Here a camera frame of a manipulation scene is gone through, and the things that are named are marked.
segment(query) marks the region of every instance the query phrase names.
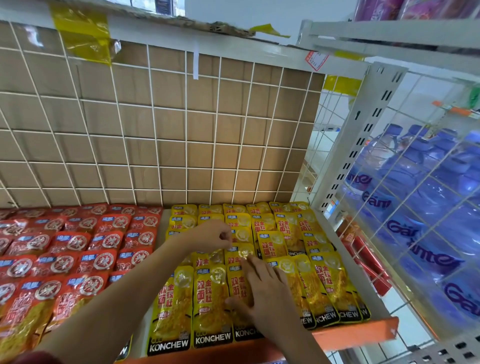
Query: white wall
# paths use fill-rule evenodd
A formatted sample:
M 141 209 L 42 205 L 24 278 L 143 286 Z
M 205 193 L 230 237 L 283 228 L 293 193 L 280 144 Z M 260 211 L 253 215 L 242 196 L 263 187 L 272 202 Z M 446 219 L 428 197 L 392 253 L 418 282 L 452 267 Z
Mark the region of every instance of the white wall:
M 204 22 L 221 21 L 240 28 L 271 23 L 281 38 L 257 33 L 257 37 L 280 44 L 295 44 L 303 19 L 318 22 L 346 20 L 357 0 L 185 0 L 187 17 Z

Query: person's left hand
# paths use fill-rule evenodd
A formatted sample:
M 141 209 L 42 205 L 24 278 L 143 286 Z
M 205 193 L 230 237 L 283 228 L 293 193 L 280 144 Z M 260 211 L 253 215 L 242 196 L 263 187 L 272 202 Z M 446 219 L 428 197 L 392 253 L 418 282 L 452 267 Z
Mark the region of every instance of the person's left hand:
M 206 221 L 178 236 L 184 239 L 184 244 L 188 246 L 190 252 L 211 253 L 232 246 L 231 227 L 220 220 Z

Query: person's right hand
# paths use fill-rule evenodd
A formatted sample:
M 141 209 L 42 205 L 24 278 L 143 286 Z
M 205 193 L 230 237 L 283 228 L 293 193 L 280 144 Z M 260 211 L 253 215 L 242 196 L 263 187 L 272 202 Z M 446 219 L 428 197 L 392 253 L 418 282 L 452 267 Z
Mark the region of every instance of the person's right hand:
M 242 259 L 241 265 L 252 287 L 254 306 L 248 307 L 237 297 L 227 298 L 226 303 L 279 348 L 285 346 L 285 340 L 292 335 L 306 332 L 285 273 L 253 255 Z

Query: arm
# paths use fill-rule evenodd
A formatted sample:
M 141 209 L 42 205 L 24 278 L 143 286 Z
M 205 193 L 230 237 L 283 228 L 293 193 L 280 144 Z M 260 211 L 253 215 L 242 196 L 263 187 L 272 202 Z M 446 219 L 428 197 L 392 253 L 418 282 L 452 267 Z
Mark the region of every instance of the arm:
M 330 364 L 300 322 L 285 273 L 253 255 L 242 261 L 242 269 L 252 287 L 254 306 L 248 307 L 237 297 L 227 298 L 227 303 L 253 322 L 282 351 L 289 364 Z
M 63 364 L 112 363 L 182 260 L 197 250 L 229 248 L 230 240 L 230 227 L 219 220 L 173 236 L 65 321 L 35 350 L 49 352 Z

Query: forearm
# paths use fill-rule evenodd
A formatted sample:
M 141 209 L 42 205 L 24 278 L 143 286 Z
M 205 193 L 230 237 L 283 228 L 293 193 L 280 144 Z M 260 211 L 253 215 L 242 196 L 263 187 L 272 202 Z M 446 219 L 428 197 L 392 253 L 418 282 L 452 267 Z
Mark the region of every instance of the forearm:
M 183 237 L 170 238 L 53 331 L 36 350 L 47 351 L 64 364 L 112 363 L 155 296 L 189 253 Z
M 288 364 L 330 364 L 312 333 L 304 328 L 284 334 L 277 344 Z

